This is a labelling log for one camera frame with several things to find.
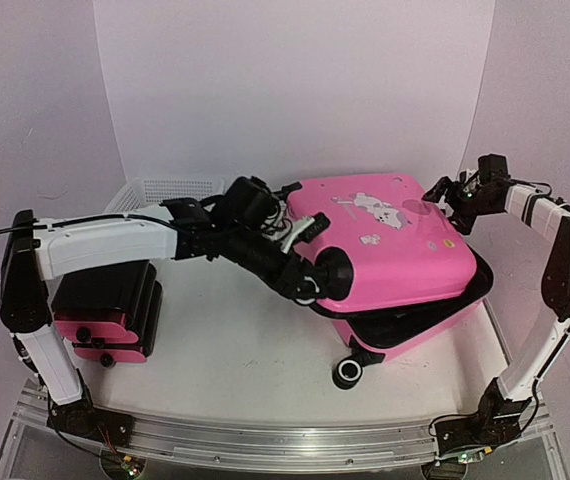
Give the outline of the pink hard-shell suitcase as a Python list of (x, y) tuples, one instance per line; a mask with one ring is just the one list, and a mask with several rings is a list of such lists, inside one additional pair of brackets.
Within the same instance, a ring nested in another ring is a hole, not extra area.
[(288, 196), (291, 220), (330, 222), (294, 248), (329, 269), (329, 293), (310, 307), (351, 351), (332, 370), (340, 389), (450, 328), (491, 290), (491, 267), (423, 195), (409, 175), (377, 173), (304, 180)]

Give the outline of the white plastic mesh basket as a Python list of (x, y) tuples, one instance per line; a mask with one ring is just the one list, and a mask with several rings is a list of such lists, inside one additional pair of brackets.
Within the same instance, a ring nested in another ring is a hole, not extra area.
[(225, 186), (226, 180), (217, 176), (135, 178), (119, 190), (104, 212), (127, 212), (183, 197), (202, 200), (223, 193)]

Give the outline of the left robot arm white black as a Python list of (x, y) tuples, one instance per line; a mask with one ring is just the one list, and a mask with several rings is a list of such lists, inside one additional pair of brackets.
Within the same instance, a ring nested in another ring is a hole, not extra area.
[(146, 359), (164, 299), (158, 261), (224, 258), (286, 299), (322, 296), (317, 269), (293, 249), (301, 231), (276, 237), (278, 210), (276, 201), (235, 208), (214, 196), (68, 220), (16, 216), (1, 266), (1, 320), (75, 435), (92, 435), (100, 422), (69, 349), (105, 367)]

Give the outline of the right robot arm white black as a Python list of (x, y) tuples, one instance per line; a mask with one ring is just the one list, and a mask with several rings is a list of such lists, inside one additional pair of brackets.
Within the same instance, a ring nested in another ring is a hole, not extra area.
[(555, 320), (538, 320), (523, 349), (486, 388), (486, 395), (498, 402), (529, 403), (570, 339), (570, 203), (533, 182), (478, 171), (458, 180), (443, 177), (422, 199), (443, 200), (451, 209), (450, 223), (464, 235), (478, 217), (507, 213), (551, 245), (541, 297), (543, 308), (553, 312)]

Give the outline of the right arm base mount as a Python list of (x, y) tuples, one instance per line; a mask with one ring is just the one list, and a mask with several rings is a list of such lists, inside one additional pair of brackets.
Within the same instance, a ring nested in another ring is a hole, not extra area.
[(520, 420), (531, 399), (504, 398), (496, 381), (481, 395), (477, 410), (470, 414), (443, 415), (429, 425), (436, 439), (439, 459), (473, 451), (496, 449), (521, 434)]

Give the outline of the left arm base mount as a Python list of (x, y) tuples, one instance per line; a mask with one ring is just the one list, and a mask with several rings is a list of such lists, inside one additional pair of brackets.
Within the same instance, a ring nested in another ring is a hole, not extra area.
[(126, 413), (96, 407), (87, 395), (65, 405), (59, 405), (48, 397), (47, 426), (81, 439), (113, 447), (129, 447), (134, 418)]

